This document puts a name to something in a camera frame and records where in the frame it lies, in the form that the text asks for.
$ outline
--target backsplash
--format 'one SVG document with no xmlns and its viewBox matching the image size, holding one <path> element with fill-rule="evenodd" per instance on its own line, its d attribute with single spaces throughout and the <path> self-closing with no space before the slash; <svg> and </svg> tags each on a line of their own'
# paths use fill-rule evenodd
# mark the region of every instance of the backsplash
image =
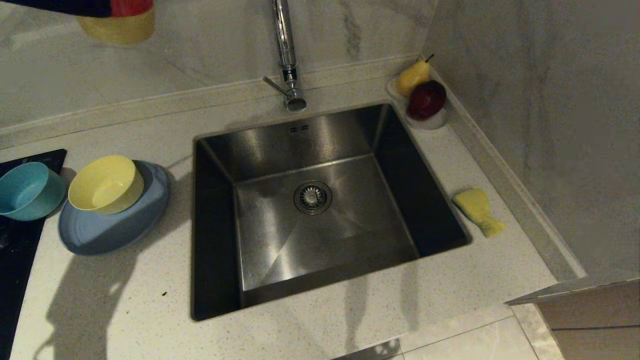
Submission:
<svg viewBox="0 0 640 360">
<path fill-rule="evenodd" d="M 100 44 L 73 16 L 0 3 L 0 127 L 279 74 L 269 0 L 157 0 L 156 31 Z M 294 0 L 300 77 L 417 54 L 437 0 Z"/>
<path fill-rule="evenodd" d="M 562 290 L 640 276 L 637 11 L 446 0 L 424 44 L 590 274 Z"/>
</svg>

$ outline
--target drain strainer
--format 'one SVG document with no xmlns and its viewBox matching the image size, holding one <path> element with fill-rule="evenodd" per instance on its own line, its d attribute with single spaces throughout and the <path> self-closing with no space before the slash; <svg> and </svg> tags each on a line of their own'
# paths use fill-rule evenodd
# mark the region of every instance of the drain strainer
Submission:
<svg viewBox="0 0 640 360">
<path fill-rule="evenodd" d="M 320 181 L 307 181 L 296 189 L 293 202 L 298 210 L 308 215 L 323 213 L 331 205 L 331 189 Z"/>
</svg>

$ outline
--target yellow sponge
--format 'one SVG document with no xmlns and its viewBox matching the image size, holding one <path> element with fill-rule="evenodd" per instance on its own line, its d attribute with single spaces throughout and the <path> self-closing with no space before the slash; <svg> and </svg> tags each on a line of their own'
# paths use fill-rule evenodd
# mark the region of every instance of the yellow sponge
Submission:
<svg viewBox="0 0 640 360">
<path fill-rule="evenodd" d="M 503 232 L 507 225 L 491 217 L 489 197 L 480 189 L 465 190 L 453 197 L 453 203 L 473 221 L 487 238 Z"/>
</svg>

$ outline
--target chrome faucet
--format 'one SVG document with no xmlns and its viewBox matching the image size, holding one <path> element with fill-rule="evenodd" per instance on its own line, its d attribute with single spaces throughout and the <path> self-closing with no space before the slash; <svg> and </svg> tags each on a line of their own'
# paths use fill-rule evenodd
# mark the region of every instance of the chrome faucet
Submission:
<svg viewBox="0 0 640 360">
<path fill-rule="evenodd" d="M 296 61 L 296 51 L 293 46 L 289 3 L 287 0 L 271 0 L 271 9 L 273 11 L 273 28 L 276 33 L 280 68 L 282 68 L 282 77 L 286 86 L 283 89 L 266 76 L 262 80 L 284 96 L 284 106 L 287 110 L 292 113 L 301 112 L 307 108 L 307 102 L 304 100 L 303 91 L 298 84 L 298 74 L 296 73 L 298 62 Z"/>
</svg>

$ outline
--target red apple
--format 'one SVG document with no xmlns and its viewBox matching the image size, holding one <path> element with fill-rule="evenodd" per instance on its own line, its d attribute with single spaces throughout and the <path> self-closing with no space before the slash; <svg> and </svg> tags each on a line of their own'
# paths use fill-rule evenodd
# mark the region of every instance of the red apple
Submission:
<svg viewBox="0 0 640 360">
<path fill-rule="evenodd" d="M 426 120 L 436 115 L 447 100 L 447 90 L 435 80 L 427 81 L 413 89 L 406 113 L 413 120 Z"/>
</svg>

